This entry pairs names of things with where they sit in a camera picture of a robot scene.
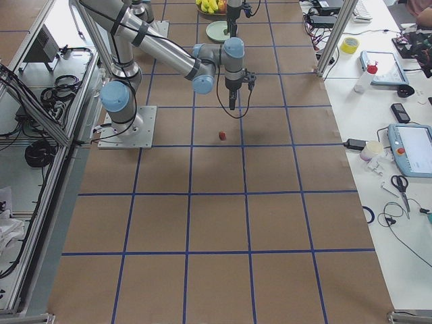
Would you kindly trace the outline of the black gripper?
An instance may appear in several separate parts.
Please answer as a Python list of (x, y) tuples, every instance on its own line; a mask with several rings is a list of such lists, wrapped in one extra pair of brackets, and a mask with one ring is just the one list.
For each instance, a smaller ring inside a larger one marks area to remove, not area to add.
[(243, 83), (248, 85), (249, 90), (253, 90), (256, 81), (256, 73), (250, 72), (247, 69), (241, 69), (236, 72), (229, 70), (225, 71), (225, 87), (229, 90), (229, 109), (236, 108), (237, 90)]
[(237, 19), (238, 19), (237, 9), (227, 10), (227, 31), (230, 37), (237, 36), (237, 23), (236, 23)]

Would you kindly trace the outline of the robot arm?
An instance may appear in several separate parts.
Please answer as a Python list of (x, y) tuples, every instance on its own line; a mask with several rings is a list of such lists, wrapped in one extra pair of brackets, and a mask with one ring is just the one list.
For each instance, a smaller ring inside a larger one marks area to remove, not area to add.
[(252, 16), (252, 8), (249, 3), (241, 0), (227, 0), (226, 7), (226, 21), (227, 21), (227, 32), (230, 37), (237, 36), (237, 19), (240, 14), (244, 12), (247, 18)]
[(192, 54), (157, 33), (147, 22), (132, 13), (122, 1), (81, 1), (87, 14), (112, 36), (118, 36), (155, 59), (170, 66), (192, 82), (194, 92), (205, 95), (219, 84), (220, 67), (225, 70), (229, 90), (228, 113), (236, 108), (237, 94), (243, 83), (253, 92), (256, 75), (244, 67), (244, 42), (231, 37), (222, 45), (196, 44)]

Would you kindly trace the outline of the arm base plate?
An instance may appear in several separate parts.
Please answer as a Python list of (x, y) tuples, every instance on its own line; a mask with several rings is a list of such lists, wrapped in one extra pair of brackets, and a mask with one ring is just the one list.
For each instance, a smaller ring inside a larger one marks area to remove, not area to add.
[(155, 131), (157, 107), (139, 106), (133, 124), (119, 125), (111, 122), (105, 114), (104, 122), (111, 124), (101, 130), (102, 140), (98, 141), (99, 149), (151, 149)]
[(152, 23), (153, 28), (164, 38), (168, 37), (169, 21), (167, 20), (154, 20)]

